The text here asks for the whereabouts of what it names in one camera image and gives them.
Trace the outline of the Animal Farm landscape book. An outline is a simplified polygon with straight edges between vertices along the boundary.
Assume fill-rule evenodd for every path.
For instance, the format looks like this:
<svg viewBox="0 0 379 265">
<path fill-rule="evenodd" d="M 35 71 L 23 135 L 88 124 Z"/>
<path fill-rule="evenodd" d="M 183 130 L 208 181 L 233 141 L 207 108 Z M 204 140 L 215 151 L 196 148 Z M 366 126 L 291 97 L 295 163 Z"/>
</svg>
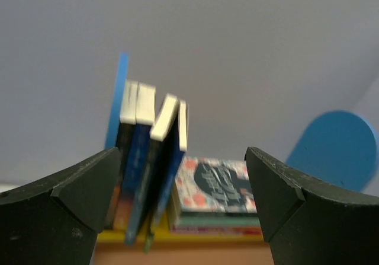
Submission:
<svg viewBox="0 0 379 265">
<path fill-rule="evenodd" d="M 159 155 L 148 196 L 145 253 L 150 251 L 153 244 L 155 231 L 168 204 L 175 176 L 187 152 L 188 119 L 188 104 L 185 100 L 179 100 L 178 112 Z"/>
</svg>

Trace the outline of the A Tale of Two Cities book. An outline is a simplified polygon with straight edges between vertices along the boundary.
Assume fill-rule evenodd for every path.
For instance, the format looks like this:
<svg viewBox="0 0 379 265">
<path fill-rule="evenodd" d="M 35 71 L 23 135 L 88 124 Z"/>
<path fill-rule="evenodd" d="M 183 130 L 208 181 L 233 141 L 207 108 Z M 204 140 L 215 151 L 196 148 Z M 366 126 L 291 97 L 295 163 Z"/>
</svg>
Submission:
<svg viewBox="0 0 379 265">
<path fill-rule="evenodd" d="M 107 217 L 105 219 L 105 229 L 112 229 L 117 203 L 120 197 L 121 184 L 126 169 L 129 155 L 130 144 L 133 138 L 134 128 L 136 125 L 136 101 L 137 101 L 137 81 L 126 81 L 120 114 L 118 116 L 118 132 L 114 145 L 119 149 L 121 155 L 121 164 L 118 172 L 118 178 L 114 187 L 113 195 L 110 201 Z"/>
</svg>

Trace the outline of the Jane Eyre blue book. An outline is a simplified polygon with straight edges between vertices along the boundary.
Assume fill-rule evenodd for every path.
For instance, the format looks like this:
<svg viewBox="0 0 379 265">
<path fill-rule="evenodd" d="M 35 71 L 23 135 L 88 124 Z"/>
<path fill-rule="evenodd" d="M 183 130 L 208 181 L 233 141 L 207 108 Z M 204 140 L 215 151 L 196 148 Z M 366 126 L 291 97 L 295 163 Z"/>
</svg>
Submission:
<svg viewBox="0 0 379 265">
<path fill-rule="evenodd" d="M 134 244 L 138 229 L 137 189 L 142 178 L 150 141 L 150 129 L 155 121 L 156 88 L 152 85 L 138 84 L 136 101 L 136 125 L 131 140 L 123 190 L 127 198 L 126 236 L 124 242 Z"/>
</svg>

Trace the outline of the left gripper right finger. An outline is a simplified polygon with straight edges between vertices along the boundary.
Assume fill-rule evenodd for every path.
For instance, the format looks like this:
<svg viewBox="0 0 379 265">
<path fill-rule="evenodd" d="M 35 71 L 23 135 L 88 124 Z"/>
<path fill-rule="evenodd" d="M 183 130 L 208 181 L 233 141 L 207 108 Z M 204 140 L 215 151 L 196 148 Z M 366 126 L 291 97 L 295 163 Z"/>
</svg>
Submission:
<svg viewBox="0 0 379 265">
<path fill-rule="evenodd" d="M 378 264 L 378 197 L 245 154 L 264 241 L 275 264 Z"/>
</svg>

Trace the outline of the Nineteen Eighty-Four blue book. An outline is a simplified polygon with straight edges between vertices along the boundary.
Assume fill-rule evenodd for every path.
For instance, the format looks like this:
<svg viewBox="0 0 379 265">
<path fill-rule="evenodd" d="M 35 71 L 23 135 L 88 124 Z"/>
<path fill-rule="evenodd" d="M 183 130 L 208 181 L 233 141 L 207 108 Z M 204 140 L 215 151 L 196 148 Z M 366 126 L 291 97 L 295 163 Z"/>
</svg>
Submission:
<svg viewBox="0 0 379 265">
<path fill-rule="evenodd" d="M 133 211 L 130 215 L 125 242 L 133 244 L 139 233 L 140 227 L 144 221 L 147 197 L 151 180 L 155 172 L 155 167 L 160 153 L 163 149 L 163 143 L 175 120 L 178 109 L 178 97 L 167 93 L 163 100 L 159 114 L 149 133 L 149 147 L 144 164 L 141 182 L 137 188 Z"/>
</svg>

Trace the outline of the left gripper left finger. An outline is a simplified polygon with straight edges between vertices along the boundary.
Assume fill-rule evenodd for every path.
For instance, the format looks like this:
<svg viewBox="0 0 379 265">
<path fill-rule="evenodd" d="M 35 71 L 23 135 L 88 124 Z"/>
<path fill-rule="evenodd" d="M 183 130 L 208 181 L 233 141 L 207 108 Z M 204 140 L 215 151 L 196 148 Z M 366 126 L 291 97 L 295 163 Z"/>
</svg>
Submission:
<svg viewBox="0 0 379 265">
<path fill-rule="evenodd" d="M 119 168 L 105 149 L 1 193 L 1 264 L 89 264 Z"/>
</svg>

